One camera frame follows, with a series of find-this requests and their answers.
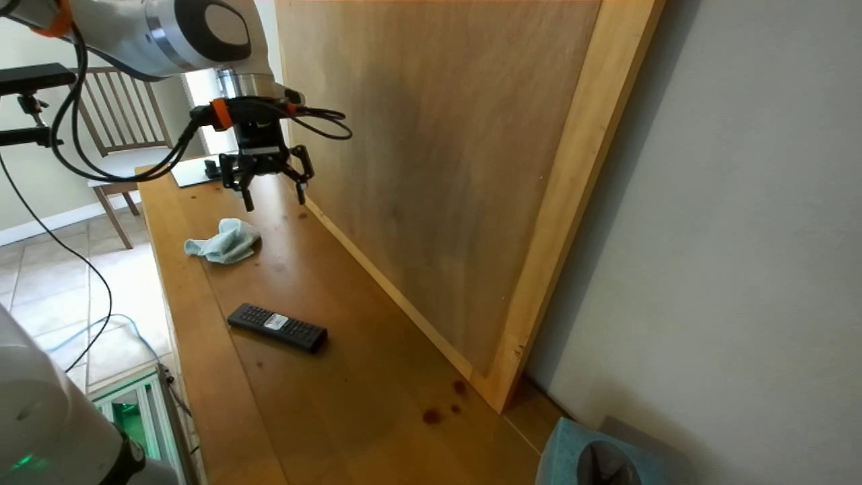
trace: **wooden board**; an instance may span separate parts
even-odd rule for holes
[[[291,129],[318,164],[318,215],[502,411],[657,0],[277,9],[284,78],[357,129]]]
[[[285,179],[253,182],[257,210],[219,183],[144,183],[180,372],[210,482],[535,482],[540,427],[496,416],[345,248],[294,203]],[[180,252],[219,219],[263,233],[259,253],[209,268]],[[225,319],[257,303],[333,331],[307,356]]]

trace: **black remote control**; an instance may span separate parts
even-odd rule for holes
[[[257,306],[241,306],[228,320],[232,327],[250,330],[250,331],[276,338],[280,342],[298,346],[307,353],[315,353],[330,338],[330,331],[322,327],[285,319]]]

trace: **cloth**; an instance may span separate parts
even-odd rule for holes
[[[190,257],[202,257],[210,264],[238,264],[253,257],[253,244],[259,244],[263,236],[241,221],[241,219],[222,219],[219,236],[210,240],[187,240],[184,252]]]

